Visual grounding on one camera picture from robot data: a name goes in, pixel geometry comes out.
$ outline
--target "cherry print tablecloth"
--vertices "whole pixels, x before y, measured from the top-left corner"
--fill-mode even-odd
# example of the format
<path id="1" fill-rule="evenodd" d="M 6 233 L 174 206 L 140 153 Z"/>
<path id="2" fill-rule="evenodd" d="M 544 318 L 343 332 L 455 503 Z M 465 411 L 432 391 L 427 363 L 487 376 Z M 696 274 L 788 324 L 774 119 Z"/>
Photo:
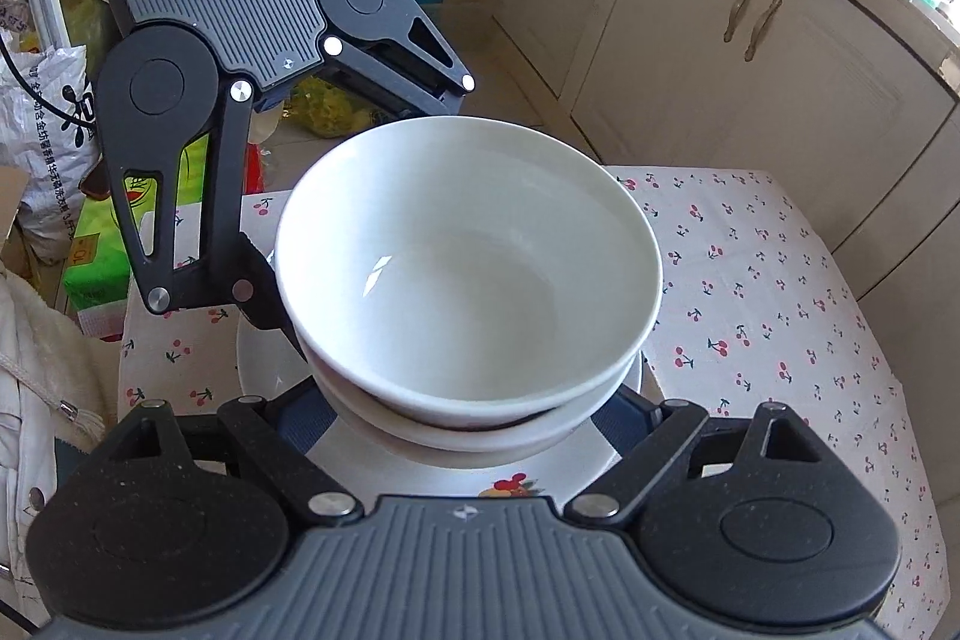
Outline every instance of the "cherry print tablecloth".
<path id="1" fill-rule="evenodd" d="M 821 239 L 763 172 L 611 167 L 656 233 L 664 301 L 643 346 L 667 397 L 750 417 L 803 416 L 899 527 L 877 621 L 930 637 L 949 600 L 944 538 L 901 384 Z"/>
<path id="2" fill-rule="evenodd" d="M 274 247 L 277 223 L 290 191 L 244 196 L 240 226 L 264 252 Z M 149 249 L 154 213 L 144 215 L 140 235 Z M 195 258 L 199 242 L 200 205 L 176 210 L 174 259 L 182 265 Z M 240 396 L 236 366 L 237 322 L 234 306 L 209 310 L 150 313 L 131 280 L 127 318 L 120 351 L 117 410 L 123 415 L 142 399 L 166 399 L 177 415 L 209 413 Z"/>
<path id="3" fill-rule="evenodd" d="M 946 550 L 899 382 L 827 248 L 760 172 L 612 167 L 664 256 L 664 301 L 644 345 L 666 396 L 714 415 L 792 405 L 883 501 L 902 563 L 878 620 L 926 640 L 949 599 Z M 245 196 L 241 226 L 272 247 L 287 194 Z M 177 263 L 197 253 L 199 205 L 179 209 Z M 149 236 L 152 215 L 141 233 Z M 234 307 L 148 313 L 131 286 L 119 410 L 143 398 L 206 413 L 240 394 Z"/>

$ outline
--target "tablecloth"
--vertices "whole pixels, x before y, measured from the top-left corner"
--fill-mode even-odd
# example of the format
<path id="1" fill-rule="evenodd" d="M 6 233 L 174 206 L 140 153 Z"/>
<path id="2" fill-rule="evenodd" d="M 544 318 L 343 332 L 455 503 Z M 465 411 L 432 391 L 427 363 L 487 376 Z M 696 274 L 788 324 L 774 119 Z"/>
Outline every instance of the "tablecloth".
<path id="1" fill-rule="evenodd" d="M 877 621 L 930 637 L 947 553 L 904 391 L 808 220 L 764 172 L 610 167 L 656 234 L 664 300 L 643 352 L 667 397 L 749 417 L 776 399 L 896 521 L 902 560 Z"/>

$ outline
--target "plastic bag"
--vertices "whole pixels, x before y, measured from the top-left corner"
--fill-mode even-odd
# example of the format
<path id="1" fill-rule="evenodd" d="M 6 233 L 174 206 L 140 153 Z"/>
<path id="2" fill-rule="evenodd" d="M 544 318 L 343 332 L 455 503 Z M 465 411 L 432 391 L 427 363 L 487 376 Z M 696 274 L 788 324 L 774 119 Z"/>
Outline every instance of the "plastic bag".
<path id="1" fill-rule="evenodd" d="M 11 47 L 11 37 L 4 34 Z M 62 93 L 70 86 L 85 93 L 85 47 L 14 53 L 13 63 L 30 86 L 67 114 L 75 104 Z M 100 157 L 96 140 L 85 129 L 66 124 L 25 92 L 0 61 L 0 164 L 28 172 L 30 183 L 20 202 L 18 220 L 37 258 L 54 263 L 66 258 L 83 207 L 80 180 Z"/>
<path id="2" fill-rule="evenodd" d="M 357 134 L 373 125 L 374 115 L 363 101 L 318 77 L 296 83 L 283 116 L 324 139 Z"/>
<path id="3" fill-rule="evenodd" d="M 109 6 L 100 0 L 59 0 L 64 11 L 64 23 L 70 44 L 86 47 L 86 73 L 96 76 L 100 65 L 112 46 L 108 23 L 112 15 Z"/>
<path id="4" fill-rule="evenodd" d="M 27 0 L 0 0 L 0 28 L 21 37 L 34 33 L 34 19 Z"/>

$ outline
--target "white bowl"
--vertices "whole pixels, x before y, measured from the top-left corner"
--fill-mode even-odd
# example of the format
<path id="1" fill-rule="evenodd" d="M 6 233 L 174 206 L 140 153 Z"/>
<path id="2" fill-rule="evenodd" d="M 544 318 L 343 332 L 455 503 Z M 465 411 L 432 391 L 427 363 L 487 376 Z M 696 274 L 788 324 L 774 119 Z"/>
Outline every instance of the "white bowl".
<path id="1" fill-rule="evenodd" d="M 464 432 L 460 429 L 440 429 L 405 418 L 339 375 L 329 365 L 325 365 L 309 347 L 304 348 L 304 352 L 313 369 L 314 379 L 323 380 L 323 391 L 328 399 L 331 395 L 337 397 L 337 400 L 352 413 L 392 437 L 442 451 L 509 453 L 544 442 L 556 441 L 558 435 L 569 434 L 579 424 L 590 418 L 590 415 L 600 410 L 632 372 L 637 375 L 635 384 L 637 387 L 640 386 L 638 376 L 640 359 L 631 357 L 626 366 L 616 367 L 602 386 L 583 396 L 578 396 L 565 405 L 547 410 L 546 413 L 540 413 L 512 426 Z M 512 461 L 516 461 L 517 458 L 521 456 L 516 456 Z"/>
<path id="2" fill-rule="evenodd" d="M 434 116 L 347 140 L 280 218 L 296 330 L 405 416 L 490 427 L 568 403 L 640 352 L 661 258 L 627 191 L 512 124 Z"/>

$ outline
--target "metal screw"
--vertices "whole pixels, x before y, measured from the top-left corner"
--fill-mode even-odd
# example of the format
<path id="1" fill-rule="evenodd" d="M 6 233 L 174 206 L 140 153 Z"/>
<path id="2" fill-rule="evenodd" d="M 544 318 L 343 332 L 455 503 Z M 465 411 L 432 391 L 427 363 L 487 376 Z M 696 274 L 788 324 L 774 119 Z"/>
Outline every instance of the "metal screw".
<path id="1" fill-rule="evenodd" d="M 230 98 L 242 104 L 253 95 L 253 85 L 245 79 L 238 79 L 230 86 Z"/>
<path id="2" fill-rule="evenodd" d="M 170 306 L 170 292 L 165 287 L 155 287 L 147 294 L 147 307 L 155 314 L 161 314 Z"/>
<path id="3" fill-rule="evenodd" d="M 573 500 L 573 511 L 584 518 L 610 518 L 620 511 L 620 504 L 606 494 L 581 494 Z"/>
<path id="4" fill-rule="evenodd" d="M 323 52 L 336 57 L 344 51 L 344 43 L 335 36 L 328 36 L 323 40 Z"/>
<path id="5" fill-rule="evenodd" d="M 351 514 L 357 506 L 357 501 L 341 491 L 325 491 L 323 494 L 314 494 L 310 497 L 306 506 L 314 515 L 339 518 L 342 515 Z"/>
<path id="6" fill-rule="evenodd" d="M 248 302 L 253 298 L 253 283 L 241 278 L 233 284 L 232 293 L 238 302 Z"/>
<path id="7" fill-rule="evenodd" d="M 43 496 L 43 492 L 36 486 L 32 487 L 27 494 L 27 499 L 30 501 L 30 507 L 35 509 L 37 512 L 40 512 L 45 508 L 47 500 Z"/>

